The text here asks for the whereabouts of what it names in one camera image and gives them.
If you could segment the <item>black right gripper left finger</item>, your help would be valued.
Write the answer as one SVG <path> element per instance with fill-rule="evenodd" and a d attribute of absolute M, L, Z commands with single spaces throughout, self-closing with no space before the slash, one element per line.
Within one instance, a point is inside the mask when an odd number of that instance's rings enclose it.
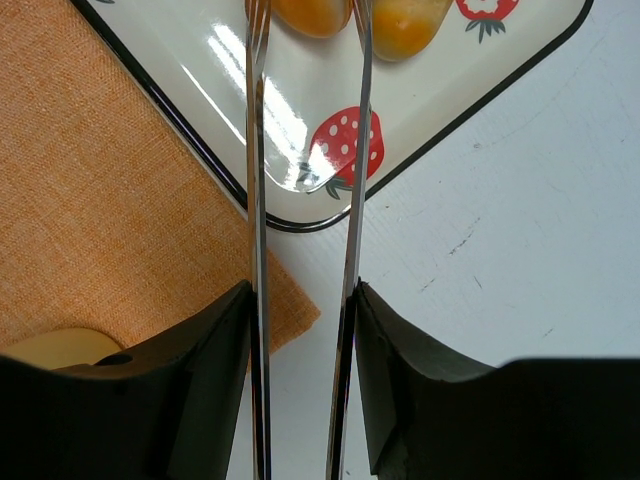
<path fill-rule="evenodd" d="M 251 288 L 95 364 L 1 360 L 5 479 L 222 479 L 249 359 Z"/>

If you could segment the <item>metal serving tongs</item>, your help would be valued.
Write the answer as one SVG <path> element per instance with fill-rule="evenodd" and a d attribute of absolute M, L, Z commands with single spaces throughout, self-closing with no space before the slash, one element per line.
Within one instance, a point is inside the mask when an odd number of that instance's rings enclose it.
<path fill-rule="evenodd" d="M 372 109 L 370 103 L 373 60 L 372 4 L 355 4 L 356 25 L 363 53 L 359 105 L 359 127 L 355 178 L 346 245 L 346 260 L 339 317 L 338 340 L 328 435 L 326 476 L 340 480 L 344 475 L 347 412 L 352 355 L 355 341 L 356 300 L 359 283 L 361 235 L 366 180 L 370 159 L 369 141 Z M 253 475 L 272 476 L 270 408 L 270 332 L 267 292 L 266 182 L 264 161 L 264 66 L 267 56 L 271 4 L 248 1 L 245 4 L 246 42 L 246 160 L 247 213 L 249 226 L 251 307 L 250 351 L 253 428 Z"/>

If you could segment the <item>glossy orange bun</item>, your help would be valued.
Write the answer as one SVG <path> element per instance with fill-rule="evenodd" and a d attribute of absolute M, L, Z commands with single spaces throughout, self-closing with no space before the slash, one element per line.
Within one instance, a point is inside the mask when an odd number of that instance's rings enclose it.
<path fill-rule="evenodd" d="M 330 38 L 348 23 L 349 0 L 273 0 L 277 16 L 299 33 L 313 38 Z"/>

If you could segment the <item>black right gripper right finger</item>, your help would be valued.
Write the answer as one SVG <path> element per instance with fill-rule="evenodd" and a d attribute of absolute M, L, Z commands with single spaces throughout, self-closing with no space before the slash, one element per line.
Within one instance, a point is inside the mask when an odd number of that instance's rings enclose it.
<path fill-rule="evenodd" d="M 474 360 L 356 293 L 371 473 L 380 479 L 635 479 L 639 363 Z"/>

